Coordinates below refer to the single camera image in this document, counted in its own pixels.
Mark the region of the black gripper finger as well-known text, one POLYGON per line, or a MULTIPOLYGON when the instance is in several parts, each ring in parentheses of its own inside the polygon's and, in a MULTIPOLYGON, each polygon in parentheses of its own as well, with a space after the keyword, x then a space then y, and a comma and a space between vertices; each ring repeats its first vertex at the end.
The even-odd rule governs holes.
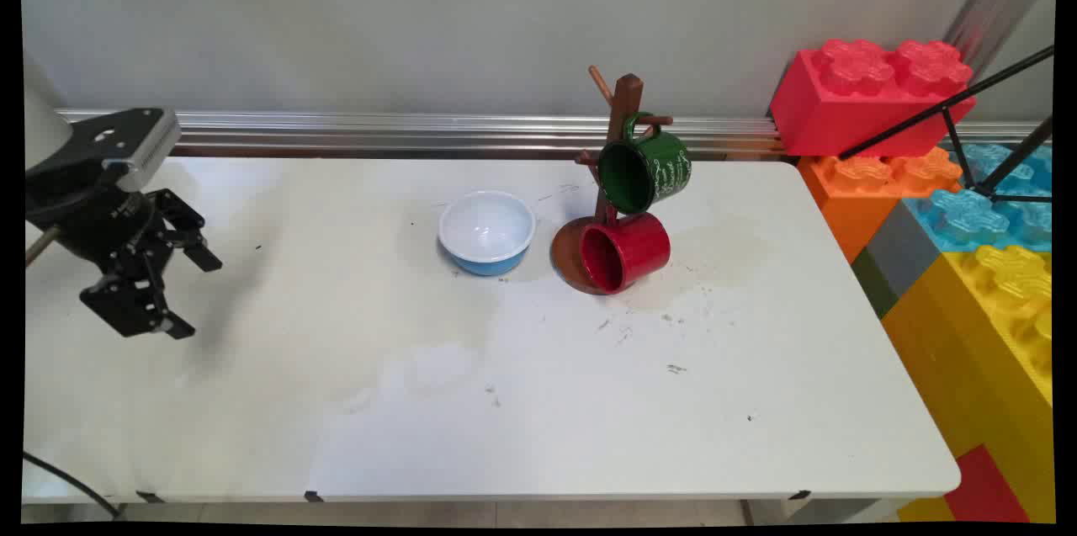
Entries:
POLYGON ((208 248, 205 240, 205 222, 200 213, 169 188, 155 191, 155 206, 164 222, 160 232, 157 232, 162 243, 180 249, 202 272, 210 273, 223 267, 223 262, 208 248))
POLYGON ((80 300, 122 337, 164 332, 186 339, 196 332, 169 309, 164 271, 170 255, 111 255, 100 264, 103 276, 80 292, 80 300))

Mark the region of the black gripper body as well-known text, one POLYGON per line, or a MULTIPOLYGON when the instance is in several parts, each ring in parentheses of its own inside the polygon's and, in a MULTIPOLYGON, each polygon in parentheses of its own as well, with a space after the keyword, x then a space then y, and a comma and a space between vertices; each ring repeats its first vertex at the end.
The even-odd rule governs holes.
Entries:
POLYGON ((162 191, 115 186, 76 188, 59 179, 24 180, 24 217, 39 229, 58 228, 57 241, 103 273, 162 271, 162 191))

